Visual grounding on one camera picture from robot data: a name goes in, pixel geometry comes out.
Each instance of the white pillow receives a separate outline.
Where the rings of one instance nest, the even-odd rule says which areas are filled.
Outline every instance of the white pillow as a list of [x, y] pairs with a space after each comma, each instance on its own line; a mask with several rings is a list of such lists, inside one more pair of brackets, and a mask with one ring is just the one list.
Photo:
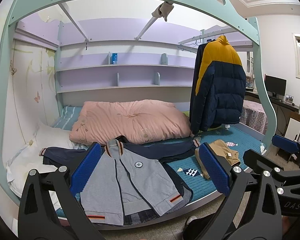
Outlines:
[[[43, 156], [39, 156], [42, 148], [61, 147], [73, 149], [75, 143], [69, 140], [70, 131], [49, 127], [39, 122], [34, 137], [11, 160], [7, 162], [7, 181], [10, 189], [21, 198], [28, 173], [37, 169], [39, 173], [52, 172], [57, 168], [42, 164]], [[60, 208], [57, 194], [50, 191], [55, 210]]]

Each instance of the blue box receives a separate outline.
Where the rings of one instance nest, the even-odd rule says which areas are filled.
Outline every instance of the blue box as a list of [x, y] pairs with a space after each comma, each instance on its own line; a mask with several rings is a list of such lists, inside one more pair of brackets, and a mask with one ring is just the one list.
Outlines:
[[111, 64], [117, 64], [118, 61], [118, 53], [112, 53]]

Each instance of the pink tablecloth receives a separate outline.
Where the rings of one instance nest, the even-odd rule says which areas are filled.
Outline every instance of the pink tablecloth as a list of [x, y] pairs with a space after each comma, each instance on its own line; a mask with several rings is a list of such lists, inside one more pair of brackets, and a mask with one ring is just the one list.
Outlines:
[[243, 109], [240, 122], [265, 134], [268, 127], [268, 119], [261, 104], [252, 101], [243, 101]]

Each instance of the black pants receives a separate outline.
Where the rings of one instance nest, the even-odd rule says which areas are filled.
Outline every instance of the black pants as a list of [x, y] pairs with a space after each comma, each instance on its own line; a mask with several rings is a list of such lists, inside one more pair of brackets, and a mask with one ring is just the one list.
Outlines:
[[[214, 214], [208, 215], [204, 218], [198, 218], [192, 220], [190, 224], [186, 227], [185, 231], [183, 231], [183, 240], [195, 240], [196, 237], [201, 233], [201, 231], [205, 228], [205, 226], [209, 223], [210, 219]], [[225, 234], [225, 237], [236, 230], [234, 223], [232, 222]]]

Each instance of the metal bolt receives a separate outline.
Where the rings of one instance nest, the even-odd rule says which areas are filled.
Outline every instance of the metal bolt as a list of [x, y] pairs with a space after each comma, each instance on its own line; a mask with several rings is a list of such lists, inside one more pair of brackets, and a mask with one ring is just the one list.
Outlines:
[[283, 191], [283, 188], [282, 188], [282, 187], [277, 188], [277, 193], [278, 193], [278, 194], [282, 195], [283, 192], [284, 192], [284, 191]]
[[36, 173], [37, 173], [36, 170], [31, 170], [31, 171], [29, 172], [29, 175], [30, 175], [30, 176], [33, 176], [33, 175], [35, 175]]
[[67, 167], [66, 166], [61, 166], [60, 168], [59, 168], [59, 171], [60, 172], [65, 172], [67, 170]]
[[269, 177], [270, 176], [270, 172], [269, 171], [264, 171], [263, 175], [265, 175], [266, 177]]
[[234, 167], [233, 167], [233, 171], [236, 172], [236, 173], [240, 173], [242, 170], [241, 170], [240, 167], [234, 166]]

